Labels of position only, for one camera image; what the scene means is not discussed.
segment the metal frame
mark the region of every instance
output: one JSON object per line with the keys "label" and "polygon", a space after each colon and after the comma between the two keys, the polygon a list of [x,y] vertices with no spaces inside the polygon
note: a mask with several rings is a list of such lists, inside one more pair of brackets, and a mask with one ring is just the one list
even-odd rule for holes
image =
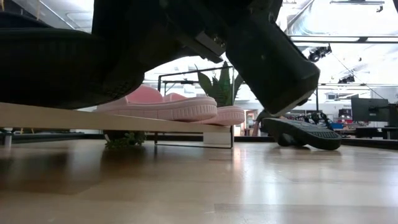
{"label": "metal frame", "polygon": [[289,35],[296,45],[299,43],[319,44],[398,44],[398,36],[329,36],[329,35]]}
{"label": "metal frame", "polygon": [[342,1],[342,0],[339,0],[339,1],[335,1],[335,0],[333,0],[333,1],[330,1],[330,4],[345,4],[345,5],[350,5],[350,4],[355,4],[355,5],[362,5],[362,6],[379,6],[379,5],[382,5],[382,4],[385,4],[385,2],[384,1],[353,1],[353,0],[350,0],[350,1]]}
{"label": "metal frame", "polygon": [[[174,75],[184,75],[184,74],[191,74],[191,73],[197,73],[197,72],[210,72],[214,70],[221,70],[223,68],[233,68],[233,66],[227,66],[227,67],[218,67],[218,68],[207,68],[207,69],[202,69],[202,70],[195,70],[195,71],[189,71],[189,72],[178,72],[178,73],[171,73],[171,74],[164,74],[164,75],[159,75],[158,81],[157,81],[157,91],[161,92],[162,88],[162,83],[164,83],[164,92],[166,93],[166,85],[168,83],[180,83],[182,85],[184,84],[194,84],[194,83],[199,83],[199,81],[188,81],[188,80],[162,80],[163,77],[169,77],[169,76],[174,76]],[[234,72],[232,73],[232,81],[235,79],[234,77]],[[232,94],[234,94],[234,85],[232,84]],[[187,145],[178,145],[178,144],[159,144],[157,137],[158,134],[161,132],[155,132],[154,133],[154,142],[156,146],[184,146],[184,147],[204,147],[204,148],[216,148],[216,149],[232,149],[234,147],[234,129],[233,126],[229,127],[229,134],[230,134],[230,145],[229,147],[221,147],[221,146],[187,146]]]}

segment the ceiling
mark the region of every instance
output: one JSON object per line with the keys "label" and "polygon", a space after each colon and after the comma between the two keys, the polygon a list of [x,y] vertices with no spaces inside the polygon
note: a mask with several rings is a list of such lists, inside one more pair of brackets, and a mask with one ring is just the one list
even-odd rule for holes
{"label": "ceiling", "polygon": [[[39,7],[32,0],[13,1],[33,14],[40,9],[40,18],[54,27],[91,32],[94,0],[41,0]],[[284,0],[277,23],[288,35],[398,35],[398,26],[392,25],[398,24],[392,0],[385,0],[383,11],[376,12],[378,8],[330,4],[329,0]],[[321,83],[337,83],[349,71],[358,77],[357,82],[398,83],[397,45],[331,44],[331,48],[333,54],[317,62]],[[201,69],[221,64],[181,58],[147,72],[146,78],[157,80],[160,73],[184,72],[194,65]]]}

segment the pink slide sandal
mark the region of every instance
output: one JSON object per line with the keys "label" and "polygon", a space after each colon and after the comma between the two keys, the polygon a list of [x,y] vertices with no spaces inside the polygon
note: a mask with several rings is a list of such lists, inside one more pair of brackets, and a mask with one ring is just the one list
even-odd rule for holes
{"label": "pink slide sandal", "polygon": [[141,85],[119,100],[97,106],[94,112],[194,122],[216,117],[217,103],[207,96],[186,98],[172,93],[163,97],[154,88]]}
{"label": "pink slide sandal", "polygon": [[[171,93],[164,96],[164,99],[167,101],[174,101],[187,99],[187,97],[179,95],[178,93]],[[241,124],[243,122],[244,110],[242,108],[238,106],[224,106],[217,108],[217,116],[210,119],[195,121],[194,123],[231,126],[235,124]]]}

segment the potted plant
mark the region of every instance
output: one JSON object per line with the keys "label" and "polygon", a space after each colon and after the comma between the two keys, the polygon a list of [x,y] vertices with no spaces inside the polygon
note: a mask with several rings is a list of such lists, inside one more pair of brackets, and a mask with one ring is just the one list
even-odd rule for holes
{"label": "potted plant", "polygon": [[[215,99],[218,108],[233,106],[236,94],[243,83],[242,77],[237,75],[235,80],[231,82],[228,64],[224,62],[220,79],[217,80],[216,77],[212,77],[211,79],[212,81],[202,72],[198,72],[199,85],[207,96]],[[231,136],[230,133],[203,133],[203,143],[231,144]]]}
{"label": "potted plant", "polygon": [[144,131],[109,131],[104,130],[107,149],[126,149],[131,146],[141,146],[146,140]]}
{"label": "potted plant", "polygon": [[243,79],[240,75],[237,75],[233,83],[229,77],[228,64],[224,62],[223,68],[221,69],[220,79],[216,77],[211,78],[202,72],[198,72],[198,80],[200,87],[205,91],[207,96],[214,98],[217,102],[217,107],[232,106],[235,101],[236,94],[240,86],[243,83]]}

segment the desk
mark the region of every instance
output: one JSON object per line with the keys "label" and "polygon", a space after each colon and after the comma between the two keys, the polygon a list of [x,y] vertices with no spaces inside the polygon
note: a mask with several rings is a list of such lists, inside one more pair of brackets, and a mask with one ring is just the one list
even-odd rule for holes
{"label": "desk", "polygon": [[347,136],[347,135],[352,135],[354,136],[356,134],[355,129],[334,129],[334,131],[342,136]]}
{"label": "desk", "polygon": [[357,138],[379,137],[383,139],[398,139],[397,131],[398,131],[397,127],[383,127],[383,128],[360,127],[356,128],[355,136]]}
{"label": "desk", "polygon": [[381,131],[386,137],[383,139],[398,139],[398,127],[385,127],[381,128]]}

